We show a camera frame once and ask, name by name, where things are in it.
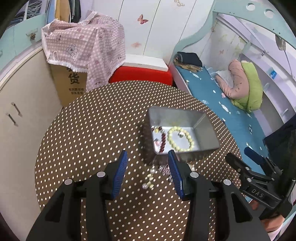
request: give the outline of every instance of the wallpaper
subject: wallpaper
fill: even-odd
[[[204,24],[213,0],[94,0],[92,9],[124,26],[126,53],[169,62],[180,39]]]
[[[229,63],[239,57],[245,44],[241,37],[216,19],[211,32],[184,51],[197,53],[203,64],[216,70],[228,70]]]

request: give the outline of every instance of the dark blanket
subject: dark blanket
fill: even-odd
[[[178,52],[176,60],[182,64],[190,64],[202,67],[202,62],[200,61],[196,53]]]

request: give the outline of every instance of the pink checkered cloth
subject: pink checkered cloth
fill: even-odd
[[[126,59],[123,26],[93,11],[80,23],[53,20],[42,28],[47,62],[87,72],[86,90],[108,84]]]

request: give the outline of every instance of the red stool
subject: red stool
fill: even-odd
[[[128,66],[120,66],[117,70],[115,70],[115,72],[109,79],[109,83],[124,80],[148,80],[160,82],[167,85],[173,84],[173,76],[170,71],[164,72],[161,70]]]

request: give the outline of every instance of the pillow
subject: pillow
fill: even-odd
[[[233,75],[233,88],[230,88],[219,75],[215,77],[224,94],[230,99],[236,100],[247,97],[249,95],[249,82],[242,64],[238,60],[233,60],[228,69]]]
[[[251,111],[260,108],[262,103],[263,87],[253,63],[242,62],[242,67],[249,81],[249,99],[245,110],[250,113]],[[237,100],[237,103],[239,104],[242,104],[242,102],[242,100]]]
[[[217,71],[216,73],[229,85],[230,88],[233,88],[233,77],[229,70]]]

